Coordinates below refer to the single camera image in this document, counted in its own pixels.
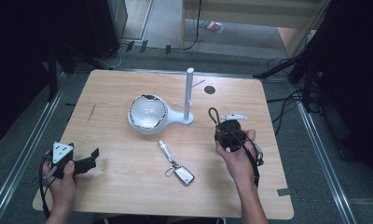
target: car key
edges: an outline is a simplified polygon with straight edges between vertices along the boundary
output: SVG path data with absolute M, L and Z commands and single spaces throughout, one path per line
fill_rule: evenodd
M 186 167 L 178 164 L 174 160 L 172 153 L 170 153 L 163 140 L 159 140 L 158 144 L 162 152 L 166 155 L 167 160 L 172 164 L 172 166 L 170 166 L 169 169 L 167 169 L 167 171 L 165 172 L 165 175 L 171 176 L 173 173 L 175 173 L 177 178 L 181 181 L 181 183 L 184 184 L 184 186 L 189 186 L 195 179 L 195 176 L 191 174 Z

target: finger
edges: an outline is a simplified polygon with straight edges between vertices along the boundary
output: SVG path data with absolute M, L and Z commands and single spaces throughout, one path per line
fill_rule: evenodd
M 74 170 L 75 170 L 74 162 L 73 161 L 67 162 L 63 170 L 63 179 L 67 181 L 73 180 Z
M 73 180 L 74 180 L 74 184 L 78 185 L 78 176 L 77 175 L 73 176 Z
M 222 159 L 224 159 L 224 161 L 228 159 L 230 153 L 221 147 L 221 144 L 219 144 L 218 141 L 215 141 L 215 150 L 222 157 Z
M 48 175 L 50 172 L 50 167 L 47 163 L 44 163 L 44 165 L 42 166 L 42 174 L 43 175 Z
M 256 130 L 255 129 L 250 129 L 245 132 L 247 134 L 247 137 L 250 138 L 251 140 L 256 140 Z

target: white bowl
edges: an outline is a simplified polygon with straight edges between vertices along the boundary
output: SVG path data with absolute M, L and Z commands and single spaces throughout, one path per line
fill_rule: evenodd
M 157 133 L 165 125 L 167 104 L 154 94 L 137 97 L 129 109 L 128 120 L 138 133 Z

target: black curtain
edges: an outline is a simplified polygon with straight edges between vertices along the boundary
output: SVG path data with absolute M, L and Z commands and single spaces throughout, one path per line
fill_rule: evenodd
M 332 4 L 337 16 L 312 55 L 317 81 L 350 131 L 341 144 L 373 169 L 373 0 Z
M 0 140 L 48 84 L 41 4 L 0 0 Z

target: wooden table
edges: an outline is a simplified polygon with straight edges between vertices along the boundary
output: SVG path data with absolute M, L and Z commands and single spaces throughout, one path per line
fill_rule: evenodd
M 62 136 L 62 143 L 75 144 L 75 160 L 100 148 L 97 167 L 78 177 L 75 210 L 92 213 L 149 214 L 187 217 L 240 217 L 241 205 L 234 182 L 223 159 L 214 149 L 214 122 L 208 116 L 213 106 L 220 115 L 234 112 L 244 129 L 255 128 L 256 141 L 264 150 L 259 167 L 259 196 L 268 218 L 294 215 L 282 161 L 271 125 L 262 84 L 256 79 L 194 76 L 190 126 L 174 124 L 157 135 L 137 133 L 127 120 L 132 101 L 153 93 L 166 101 L 184 102 L 185 75 L 92 71 Z M 214 94 L 204 91 L 215 88 Z M 166 177 L 170 166 L 158 146 L 163 139 L 175 160 L 196 177 L 184 187 L 175 177 Z M 34 208 L 41 210 L 39 194 Z

